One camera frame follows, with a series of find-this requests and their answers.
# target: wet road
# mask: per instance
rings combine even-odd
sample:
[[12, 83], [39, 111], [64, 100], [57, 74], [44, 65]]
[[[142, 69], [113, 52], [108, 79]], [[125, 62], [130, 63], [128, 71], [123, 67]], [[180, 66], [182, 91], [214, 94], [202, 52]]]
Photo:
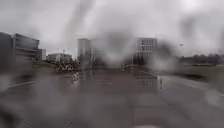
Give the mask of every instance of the wet road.
[[139, 70], [95, 70], [40, 78], [8, 90], [1, 102], [21, 128], [223, 128], [224, 110], [207, 91]]

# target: white building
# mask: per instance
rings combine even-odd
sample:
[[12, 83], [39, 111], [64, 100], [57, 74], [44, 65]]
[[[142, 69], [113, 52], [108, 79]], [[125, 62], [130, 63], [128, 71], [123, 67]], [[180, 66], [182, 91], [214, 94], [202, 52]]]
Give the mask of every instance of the white building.
[[48, 61], [49, 62], [64, 62], [69, 63], [72, 60], [72, 55], [64, 54], [64, 53], [54, 53], [48, 55]]
[[155, 38], [138, 38], [136, 41], [136, 51], [133, 56], [133, 64], [144, 65], [150, 60], [157, 49], [157, 39]]

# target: road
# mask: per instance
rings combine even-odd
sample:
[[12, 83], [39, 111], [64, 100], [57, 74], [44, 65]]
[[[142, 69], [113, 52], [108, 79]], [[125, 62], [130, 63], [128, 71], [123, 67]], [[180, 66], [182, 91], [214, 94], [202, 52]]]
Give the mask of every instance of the road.
[[15, 86], [1, 103], [21, 128], [224, 128], [209, 92], [138, 69], [98, 69], [74, 83], [48, 76]]

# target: gray building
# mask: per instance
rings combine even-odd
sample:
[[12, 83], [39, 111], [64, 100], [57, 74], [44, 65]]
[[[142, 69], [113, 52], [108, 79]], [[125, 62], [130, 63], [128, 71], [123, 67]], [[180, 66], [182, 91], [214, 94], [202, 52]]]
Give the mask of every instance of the gray building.
[[13, 57], [13, 39], [12, 36], [0, 32], [0, 72], [10, 69]]
[[39, 61], [39, 40], [20, 34], [13, 35], [13, 52], [16, 63]]
[[38, 46], [39, 40], [21, 34], [9, 35], [0, 32], [1, 68], [9, 69], [24, 64], [32, 66], [33, 62], [40, 61]]

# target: overcast sky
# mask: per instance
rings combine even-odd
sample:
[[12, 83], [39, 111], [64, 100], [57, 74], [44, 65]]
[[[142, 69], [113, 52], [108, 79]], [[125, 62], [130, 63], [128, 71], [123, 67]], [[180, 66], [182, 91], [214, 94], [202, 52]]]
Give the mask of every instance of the overcast sky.
[[107, 37], [111, 31], [165, 39], [183, 55], [217, 53], [224, 46], [223, 5], [223, 0], [0, 0], [0, 31], [38, 38], [48, 53], [65, 49], [76, 55], [77, 38]]

